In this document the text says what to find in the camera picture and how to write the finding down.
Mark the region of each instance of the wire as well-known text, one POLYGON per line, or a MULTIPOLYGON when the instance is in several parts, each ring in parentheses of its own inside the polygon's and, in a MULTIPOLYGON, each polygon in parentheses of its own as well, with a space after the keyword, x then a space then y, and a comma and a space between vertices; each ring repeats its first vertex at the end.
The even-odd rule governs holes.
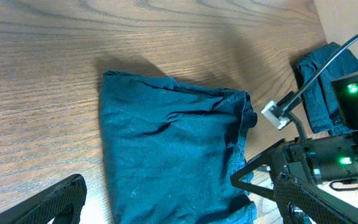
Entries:
POLYGON ((287 117, 295 124, 301 140, 306 140, 306 134, 303 129, 302 122, 291 111, 287 113, 287 117))
POLYGON ((329 187, 331 188, 331 189, 333 189, 333 190, 335 190, 335 191, 351 191, 351 190, 358 190, 358 187, 352 187, 352 188, 337 188, 337 187, 334 187, 334 184, 336 184, 336 183, 342 183, 343 184, 343 182, 342 181, 334 181, 334 182, 331 182, 330 184, 329 184, 329 187))
POLYGON ((333 53, 326 63, 319 67, 317 71, 314 73, 314 75, 292 96, 291 100, 288 103, 285 103, 282 109, 282 114, 285 114, 290 107, 290 105, 301 96, 301 94, 311 85, 313 81, 315 81, 318 76, 321 74, 321 72, 328 67, 328 65, 338 57, 344 50, 346 50, 348 47, 350 47, 354 42, 358 41, 358 34, 352 37, 350 40, 348 40, 344 45, 342 45, 340 48, 338 48, 335 53, 333 53))

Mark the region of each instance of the folded shirt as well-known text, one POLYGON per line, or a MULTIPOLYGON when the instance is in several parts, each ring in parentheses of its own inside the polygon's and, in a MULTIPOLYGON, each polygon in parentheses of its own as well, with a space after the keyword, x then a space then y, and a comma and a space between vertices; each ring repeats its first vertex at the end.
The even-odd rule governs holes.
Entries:
POLYGON ((229 178, 246 164, 256 122, 246 91, 105 72, 100 124, 114 222, 253 223, 255 204, 229 178))
MULTIPOLYGON (((301 58, 297 62, 297 67, 304 82, 307 82, 338 48, 340 48, 340 45, 332 42, 301 58)), ((303 92, 302 98, 306 114, 314 133, 328 131, 330 135, 335 136, 352 132, 344 125, 339 114, 338 102, 331 81, 357 71, 358 59, 350 50, 345 50, 303 92)))

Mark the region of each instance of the denim fabric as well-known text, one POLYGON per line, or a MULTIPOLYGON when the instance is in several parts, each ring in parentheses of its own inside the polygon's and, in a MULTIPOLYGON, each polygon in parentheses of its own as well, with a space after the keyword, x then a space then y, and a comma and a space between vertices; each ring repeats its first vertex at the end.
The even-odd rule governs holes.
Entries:
MULTIPOLYGON (((304 82, 307 82, 338 48, 340 45, 332 42, 300 59, 297 67, 304 82)), ((345 50, 323 70, 318 79, 302 94, 306 114, 314 133, 328 131, 330 135, 335 136, 352 132, 344 125, 339 114, 338 102, 331 81, 357 71, 358 59, 350 50, 345 50)))
POLYGON ((253 223, 255 204, 229 177, 246 164, 256 122, 246 91, 105 72, 100 123, 114 222, 253 223))

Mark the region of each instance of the wood grain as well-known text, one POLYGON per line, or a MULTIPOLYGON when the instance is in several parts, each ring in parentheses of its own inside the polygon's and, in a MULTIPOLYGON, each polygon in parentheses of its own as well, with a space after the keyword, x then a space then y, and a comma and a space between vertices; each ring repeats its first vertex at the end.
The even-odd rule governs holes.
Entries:
MULTIPOLYGON (((290 64, 324 40, 312 0, 0 0, 0 212, 80 173, 81 222, 112 222, 98 121, 103 70, 248 90, 259 112, 296 90, 290 64)), ((306 121, 302 107, 295 114, 306 121)), ((295 136, 259 114, 247 158, 295 136)), ((260 222, 277 222, 274 206, 264 212, 254 200, 260 222)))

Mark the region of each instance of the blue fabric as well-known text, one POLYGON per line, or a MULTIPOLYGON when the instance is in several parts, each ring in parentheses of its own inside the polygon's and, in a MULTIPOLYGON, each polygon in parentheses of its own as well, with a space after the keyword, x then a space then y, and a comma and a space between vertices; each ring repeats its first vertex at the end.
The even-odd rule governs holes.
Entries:
MULTIPOLYGON (((297 67, 304 81, 307 82, 338 48, 340 45, 332 42, 300 59, 297 67)), ((345 50, 323 70, 318 80, 314 81, 302 94, 306 114, 314 133, 328 131, 330 135, 336 136, 352 132, 344 125, 339 114, 338 102, 331 81, 357 71, 358 59, 350 50, 345 50)))
POLYGON ((256 219, 255 204, 229 180, 245 166, 257 122, 246 91, 107 71, 100 122, 115 223, 256 219))

